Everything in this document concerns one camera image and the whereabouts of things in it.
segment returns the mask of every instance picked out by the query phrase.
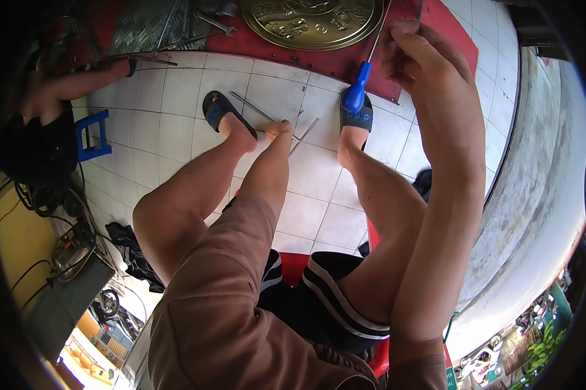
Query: green sign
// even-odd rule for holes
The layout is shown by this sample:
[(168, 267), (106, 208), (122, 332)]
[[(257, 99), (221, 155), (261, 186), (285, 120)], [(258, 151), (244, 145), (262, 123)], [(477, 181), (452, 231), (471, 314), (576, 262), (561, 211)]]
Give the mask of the green sign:
[(447, 390), (458, 390), (458, 383), (455, 381), (453, 367), (447, 368)]

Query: concrete wall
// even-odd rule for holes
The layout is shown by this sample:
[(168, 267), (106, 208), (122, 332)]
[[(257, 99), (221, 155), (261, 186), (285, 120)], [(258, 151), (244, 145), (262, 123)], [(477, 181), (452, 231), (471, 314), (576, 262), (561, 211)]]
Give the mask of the concrete wall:
[(570, 63), (523, 49), (507, 160), (486, 205), (447, 347), (453, 362), (550, 285), (585, 224), (586, 100)]

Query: wrench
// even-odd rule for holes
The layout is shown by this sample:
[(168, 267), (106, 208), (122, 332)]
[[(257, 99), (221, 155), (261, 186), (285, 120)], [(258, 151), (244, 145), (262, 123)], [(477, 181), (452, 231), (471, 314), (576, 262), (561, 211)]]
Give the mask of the wrench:
[(226, 33), (227, 37), (234, 37), (234, 34), (232, 33), (233, 31), (236, 31), (237, 28), (234, 26), (226, 26), (225, 24), (218, 22), (215, 19), (209, 18), (208, 16), (206, 16), (202, 11), (197, 11), (195, 13), (195, 17), (198, 19), (202, 19), (207, 21), (208, 23), (211, 23), (213, 26), (224, 30), (224, 32)]

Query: hand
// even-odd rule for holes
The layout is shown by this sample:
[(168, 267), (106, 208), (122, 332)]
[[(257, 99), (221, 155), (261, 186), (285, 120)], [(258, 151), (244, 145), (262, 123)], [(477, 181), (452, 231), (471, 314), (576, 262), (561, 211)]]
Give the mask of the hand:
[(281, 134), (289, 134), (293, 137), (293, 125), (286, 119), (281, 122), (269, 122), (265, 134), (269, 142), (273, 142)]
[(434, 172), (485, 182), (484, 120), (464, 55), (424, 24), (402, 21), (382, 31), (380, 58), (382, 75), (412, 95)]

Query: blue plastic stool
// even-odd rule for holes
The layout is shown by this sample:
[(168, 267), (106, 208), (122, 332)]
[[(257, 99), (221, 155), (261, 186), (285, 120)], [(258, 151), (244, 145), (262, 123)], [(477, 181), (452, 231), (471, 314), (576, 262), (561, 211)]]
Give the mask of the blue plastic stool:
[[(104, 120), (109, 117), (109, 110), (104, 110), (94, 115), (90, 115), (74, 123), (76, 126), (76, 144), (78, 146), (78, 162), (94, 159), (105, 154), (112, 153), (112, 149), (106, 144), (106, 133), (104, 131)], [(89, 143), (89, 126), (98, 122), (100, 127), (100, 148), (96, 149)], [(85, 129), (85, 139), (87, 147), (83, 148), (83, 129)]]

